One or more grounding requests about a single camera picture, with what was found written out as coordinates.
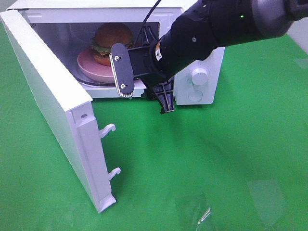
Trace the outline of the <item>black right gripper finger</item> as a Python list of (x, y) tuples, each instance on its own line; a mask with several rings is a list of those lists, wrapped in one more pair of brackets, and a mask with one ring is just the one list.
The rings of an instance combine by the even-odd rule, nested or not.
[(174, 78), (164, 83), (147, 87), (148, 95), (161, 105), (160, 114), (174, 111)]
[(137, 35), (133, 47), (148, 46), (153, 41), (158, 41), (159, 29), (154, 26), (143, 26), (141, 32)]

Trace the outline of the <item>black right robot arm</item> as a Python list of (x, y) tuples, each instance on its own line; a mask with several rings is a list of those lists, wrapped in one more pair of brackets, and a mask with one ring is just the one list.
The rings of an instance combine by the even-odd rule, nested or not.
[(131, 63), (146, 68), (148, 96), (171, 112), (176, 73), (216, 48), (281, 37), (307, 15), (305, 0), (199, 0), (160, 39), (133, 50)]

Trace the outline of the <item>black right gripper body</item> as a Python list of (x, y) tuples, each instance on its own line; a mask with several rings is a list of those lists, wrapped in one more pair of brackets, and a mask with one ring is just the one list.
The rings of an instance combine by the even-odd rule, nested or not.
[(158, 40), (153, 40), (147, 46), (140, 47), (140, 63), (142, 69), (140, 79), (150, 93), (172, 92), (174, 89), (174, 77), (167, 77), (162, 68), (158, 66), (155, 57), (155, 47)]

